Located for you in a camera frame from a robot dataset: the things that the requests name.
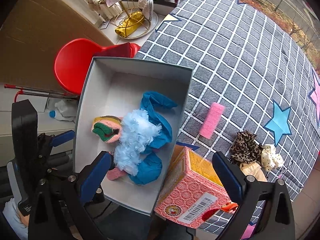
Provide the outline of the pink striped sock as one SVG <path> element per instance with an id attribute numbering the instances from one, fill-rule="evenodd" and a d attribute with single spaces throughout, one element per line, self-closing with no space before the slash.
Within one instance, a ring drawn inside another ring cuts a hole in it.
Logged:
<path id="1" fill-rule="evenodd" d="M 120 170 L 118 167 L 115 167 L 112 170 L 108 170 L 106 174 L 108 180 L 116 180 L 125 175 L 127 175 L 127 173 L 123 170 Z"/>

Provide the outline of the leopard print scrunchie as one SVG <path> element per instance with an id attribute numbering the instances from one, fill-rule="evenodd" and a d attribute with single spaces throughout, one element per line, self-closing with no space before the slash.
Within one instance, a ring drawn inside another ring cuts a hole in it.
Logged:
<path id="1" fill-rule="evenodd" d="M 249 131 L 238 132 L 231 146 L 231 161 L 234 164 L 251 164 L 260 161 L 262 144 L 255 142 L 257 135 Z"/>

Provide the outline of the cream polka dot scrunchie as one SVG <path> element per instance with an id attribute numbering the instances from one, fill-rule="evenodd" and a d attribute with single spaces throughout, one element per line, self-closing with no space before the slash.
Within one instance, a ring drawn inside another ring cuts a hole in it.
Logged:
<path id="1" fill-rule="evenodd" d="M 270 172 L 273 169 L 281 168 L 284 160 L 280 154 L 276 154 L 276 147 L 271 144 L 263 146 L 260 162 L 265 171 Z"/>

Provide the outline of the knitted burger toy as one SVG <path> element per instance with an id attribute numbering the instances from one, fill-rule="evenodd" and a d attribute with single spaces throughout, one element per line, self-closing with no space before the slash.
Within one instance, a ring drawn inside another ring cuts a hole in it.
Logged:
<path id="1" fill-rule="evenodd" d="M 121 118 L 111 115 L 96 117 L 91 132 L 105 143 L 116 142 L 122 133 Z"/>

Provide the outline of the light blue fluffy ball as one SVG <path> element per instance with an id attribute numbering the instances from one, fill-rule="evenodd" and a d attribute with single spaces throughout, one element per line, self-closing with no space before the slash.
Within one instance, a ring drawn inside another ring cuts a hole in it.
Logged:
<path id="1" fill-rule="evenodd" d="M 126 173 L 136 176 L 138 165 L 142 162 L 140 154 L 153 142 L 161 130 L 149 122 L 146 110 L 135 109 L 121 121 L 122 133 L 115 148 L 114 163 Z"/>

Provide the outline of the blue cloth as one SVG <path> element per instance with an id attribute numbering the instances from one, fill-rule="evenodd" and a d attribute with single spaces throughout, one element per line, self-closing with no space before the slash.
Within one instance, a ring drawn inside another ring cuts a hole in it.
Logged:
<path id="1" fill-rule="evenodd" d="M 161 127 L 159 135 L 150 143 L 151 148 L 159 149 L 166 143 L 172 142 L 172 127 L 169 122 L 156 109 L 171 110 L 177 107 L 177 103 L 161 93 L 147 91 L 143 94 L 140 102 L 140 109 L 146 110 L 149 116 L 149 122 Z"/>
<path id="2" fill-rule="evenodd" d="M 161 171 L 162 161 L 154 152 L 152 152 L 138 165 L 137 175 L 130 175 L 129 178 L 137 185 L 146 185 L 157 180 Z"/>

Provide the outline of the blue capped plastic bottle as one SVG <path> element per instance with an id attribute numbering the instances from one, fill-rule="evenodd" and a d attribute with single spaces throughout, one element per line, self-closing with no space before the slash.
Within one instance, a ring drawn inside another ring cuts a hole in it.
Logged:
<path id="1" fill-rule="evenodd" d="M 58 121 L 70 121 L 73 122 L 74 121 L 74 117 L 64 117 L 58 110 L 54 110 L 54 111 L 50 111 L 49 112 L 49 116 L 51 118 L 54 118 Z"/>

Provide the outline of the orange toy piece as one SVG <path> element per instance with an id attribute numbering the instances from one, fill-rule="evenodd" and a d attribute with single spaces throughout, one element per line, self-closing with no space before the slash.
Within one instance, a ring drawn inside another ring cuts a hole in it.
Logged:
<path id="1" fill-rule="evenodd" d="M 220 208 L 220 210 L 222 210 L 223 212 L 226 212 L 226 213 L 235 213 L 237 208 L 238 208 L 238 204 L 236 204 L 234 202 L 230 202 L 230 203 L 227 203 L 226 205 L 222 206 Z"/>

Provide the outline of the red patterned carton box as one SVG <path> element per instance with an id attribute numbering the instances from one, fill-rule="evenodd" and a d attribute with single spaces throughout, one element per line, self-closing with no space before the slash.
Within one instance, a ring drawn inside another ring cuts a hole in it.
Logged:
<path id="1" fill-rule="evenodd" d="M 230 198 L 212 163 L 186 146 L 176 145 L 155 213 L 174 223 L 198 228 Z"/>

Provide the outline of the grey open storage box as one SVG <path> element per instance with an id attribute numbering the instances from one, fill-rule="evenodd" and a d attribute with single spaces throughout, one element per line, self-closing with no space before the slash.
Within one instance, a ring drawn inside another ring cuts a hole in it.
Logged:
<path id="1" fill-rule="evenodd" d="M 192 72 L 155 61 L 94 57 L 78 106 L 75 171 L 101 151 L 112 153 L 125 174 L 99 180 L 105 197 L 151 215 L 176 144 Z"/>

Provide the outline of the red plastic chair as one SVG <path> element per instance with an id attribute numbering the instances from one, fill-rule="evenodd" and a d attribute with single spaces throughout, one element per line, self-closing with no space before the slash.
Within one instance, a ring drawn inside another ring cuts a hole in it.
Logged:
<path id="1" fill-rule="evenodd" d="M 80 95 L 93 57 L 133 58 L 139 50 L 139 45 L 130 42 L 103 47 L 91 40 L 77 38 L 59 50 L 54 61 L 54 75 L 64 90 Z"/>

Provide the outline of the brown cardboard sheet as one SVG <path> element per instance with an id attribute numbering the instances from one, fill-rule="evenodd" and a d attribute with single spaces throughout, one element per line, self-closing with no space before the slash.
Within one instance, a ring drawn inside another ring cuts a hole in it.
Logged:
<path id="1" fill-rule="evenodd" d="M 113 44 L 62 0 L 18 0 L 1 27 L 1 82 L 61 90 L 54 60 L 76 38 Z"/>

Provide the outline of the grey checked tablecloth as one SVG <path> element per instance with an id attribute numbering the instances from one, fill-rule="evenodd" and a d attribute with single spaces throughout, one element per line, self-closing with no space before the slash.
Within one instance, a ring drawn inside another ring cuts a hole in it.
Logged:
<path id="1" fill-rule="evenodd" d="M 265 128 L 275 109 L 289 109 L 290 128 L 276 145 L 284 165 L 266 178 L 281 178 L 293 202 L 296 234 L 319 217 L 319 199 L 304 191 L 319 153 L 316 101 L 309 98 L 319 84 L 298 44 L 273 20 L 240 0 L 178 0 L 171 12 L 137 53 L 137 58 L 193 69 L 178 135 L 197 146 L 197 153 L 231 154 L 240 131 L 256 134 L 259 144 L 272 144 Z M 225 107 L 210 139 L 199 134 L 212 103 Z"/>

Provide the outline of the yellow folded bag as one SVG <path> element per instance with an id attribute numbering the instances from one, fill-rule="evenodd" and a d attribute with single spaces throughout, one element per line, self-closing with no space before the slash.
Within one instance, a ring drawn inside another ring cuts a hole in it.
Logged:
<path id="1" fill-rule="evenodd" d="M 115 32 L 122 38 L 129 37 L 134 33 L 144 22 L 144 15 L 141 11 L 135 11 L 125 18 L 116 27 Z"/>

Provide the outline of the red handled mop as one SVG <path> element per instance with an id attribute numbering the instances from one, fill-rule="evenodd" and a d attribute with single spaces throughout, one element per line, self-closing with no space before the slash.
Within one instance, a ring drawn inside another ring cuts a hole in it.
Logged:
<path id="1" fill-rule="evenodd" d="M 17 101 L 19 95 L 38 96 L 44 98 L 66 99 L 66 100 L 79 100 L 80 96 L 71 94 L 69 92 L 56 92 L 53 90 L 45 90 L 31 87 L 21 87 L 16 85 L 4 84 L 6 89 L 16 89 L 17 93 L 14 97 L 14 102 Z"/>

